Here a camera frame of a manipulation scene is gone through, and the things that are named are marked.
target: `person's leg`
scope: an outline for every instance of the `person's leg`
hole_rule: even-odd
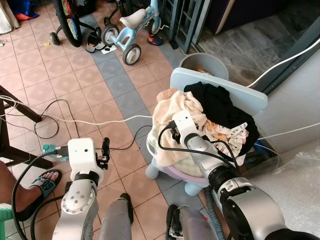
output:
[[[130,196],[123,193],[107,209],[98,240],[132,240],[133,211]]]
[[[58,177],[57,172],[44,174],[42,177],[55,181]],[[16,184],[14,175],[7,169],[4,162],[0,161],[0,203],[11,204],[12,190]],[[41,195],[41,190],[37,186],[31,186],[28,189],[19,185],[16,192],[16,211],[21,212],[28,207],[34,200]]]

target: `white cable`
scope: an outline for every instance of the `white cable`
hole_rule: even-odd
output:
[[[0,95],[0,99],[3,99],[3,100],[9,100],[9,101],[12,101],[14,102],[15,104],[18,103],[18,104],[21,104],[21,105],[24,105],[24,106],[27,106],[31,109],[36,109],[38,111],[41,111],[41,112],[44,112],[43,110],[39,109],[39,108],[36,108],[34,106],[30,106],[28,104],[25,104],[23,102],[19,102],[19,101],[16,101],[14,100],[13,98],[9,97],[9,96],[4,96],[4,95]],[[60,121],[64,121],[64,122],[71,122],[71,123],[84,123],[84,124],[91,124],[91,125],[104,125],[104,124],[108,124],[108,123],[122,123],[122,122],[126,122],[130,119],[134,119],[134,118],[137,118],[137,117],[141,117],[141,118],[152,118],[152,116],[144,116],[144,115],[136,115],[136,116],[132,116],[132,117],[129,117],[125,120],[117,120],[117,121],[106,121],[106,122],[102,122],[102,123],[93,123],[93,122],[87,122],[87,121],[82,121],[82,120],[65,120],[65,119],[62,119],[62,118],[59,118],[57,116],[54,116],[54,115],[51,115],[49,113],[46,113],[46,115],[48,115],[49,117],[52,117],[52,118],[55,118],[57,120],[60,120]]]
[[[274,151],[274,150],[272,150],[272,149],[270,149],[270,148],[268,148],[268,147],[266,147],[266,146],[262,146],[262,145],[260,145],[260,144],[254,144],[254,145],[257,145],[257,146],[259,146],[259,147],[262,147],[262,148],[264,148],[264,149],[267,149],[267,150],[269,150],[269,151],[271,151],[271,152],[273,152],[273,153],[275,153],[275,154],[277,154],[277,155],[279,155],[279,153],[277,153],[276,151]]]
[[[283,61],[281,61],[281,62],[278,62],[276,65],[270,67],[267,71],[265,71],[264,73],[262,73],[261,76],[259,76],[253,83],[249,84],[247,87],[248,87],[248,88],[252,87],[252,86],[255,85],[264,75],[266,75],[266,74],[267,74],[268,72],[270,72],[272,69],[274,69],[274,68],[278,67],[279,65],[284,64],[284,63],[286,63],[286,62],[288,62],[288,61],[290,61],[290,60],[292,60],[292,59],[294,59],[294,58],[296,58],[296,57],[299,57],[300,55],[302,55],[302,54],[308,52],[309,50],[313,49],[313,48],[314,48],[316,45],[318,45],[319,43],[320,43],[320,38],[319,38],[314,44],[312,44],[310,47],[306,48],[306,49],[303,50],[302,52],[299,52],[298,54],[296,54],[296,55],[294,55],[294,56],[292,56],[292,57],[289,57],[289,58],[286,59],[286,60],[283,60]]]
[[[282,133],[274,134],[274,135],[271,135],[271,136],[261,137],[261,138],[259,138],[258,140],[268,139],[268,138],[272,138],[272,137],[275,137],[275,136],[280,136],[280,135],[283,135],[283,134],[293,133],[293,132],[300,131],[300,130],[303,130],[303,129],[312,128],[312,127],[317,126],[317,125],[320,125],[320,122],[315,123],[315,124],[312,124],[312,125],[310,125],[310,126],[301,127],[301,128],[295,129],[295,130],[286,131],[286,132],[282,132]]]

